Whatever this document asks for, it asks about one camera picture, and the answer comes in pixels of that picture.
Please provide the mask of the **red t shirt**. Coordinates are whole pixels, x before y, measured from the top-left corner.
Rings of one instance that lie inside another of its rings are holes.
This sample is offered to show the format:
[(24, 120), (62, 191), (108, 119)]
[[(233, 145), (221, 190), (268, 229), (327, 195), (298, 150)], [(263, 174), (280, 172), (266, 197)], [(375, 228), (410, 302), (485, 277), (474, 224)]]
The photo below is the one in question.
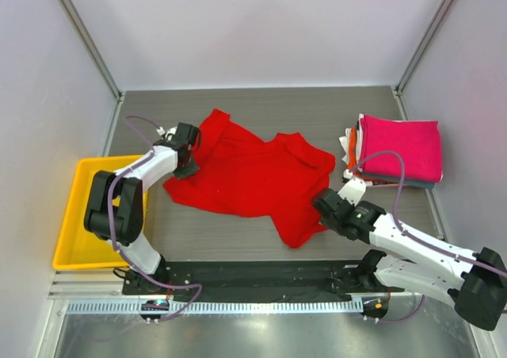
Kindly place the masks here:
[(193, 152), (198, 172), (163, 185), (174, 203), (244, 218), (268, 216), (281, 241), (293, 249), (325, 230), (311, 200), (330, 183), (332, 154), (298, 132), (264, 141), (219, 109), (200, 131)]

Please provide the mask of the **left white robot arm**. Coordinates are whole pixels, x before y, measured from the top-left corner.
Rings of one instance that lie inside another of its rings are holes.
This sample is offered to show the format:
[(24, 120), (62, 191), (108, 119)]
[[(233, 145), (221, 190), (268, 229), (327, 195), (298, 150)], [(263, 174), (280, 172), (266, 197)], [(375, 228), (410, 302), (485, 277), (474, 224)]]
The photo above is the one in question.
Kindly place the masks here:
[(153, 295), (171, 286), (165, 258), (143, 231), (143, 195), (166, 175), (182, 179), (197, 173), (193, 149), (201, 141), (200, 129), (186, 123), (158, 127), (157, 133), (159, 140), (133, 163), (94, 174), (83, 220), (84, 228), (110, 244)]

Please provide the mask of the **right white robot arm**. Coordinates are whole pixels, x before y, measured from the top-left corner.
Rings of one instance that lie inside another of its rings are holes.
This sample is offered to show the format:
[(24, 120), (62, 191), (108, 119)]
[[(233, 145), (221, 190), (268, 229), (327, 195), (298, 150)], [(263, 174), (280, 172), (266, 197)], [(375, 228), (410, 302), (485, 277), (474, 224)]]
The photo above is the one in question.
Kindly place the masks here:
[(416, 292), (450, 306), (475, 327), (495, 330), (506, 308), (506, 267), (499, 253), (427, 235), (346, 187), (323, 189), (311, 203), (324, 227), (371, 247), (354, 269), (336, 277), (336, 288)]

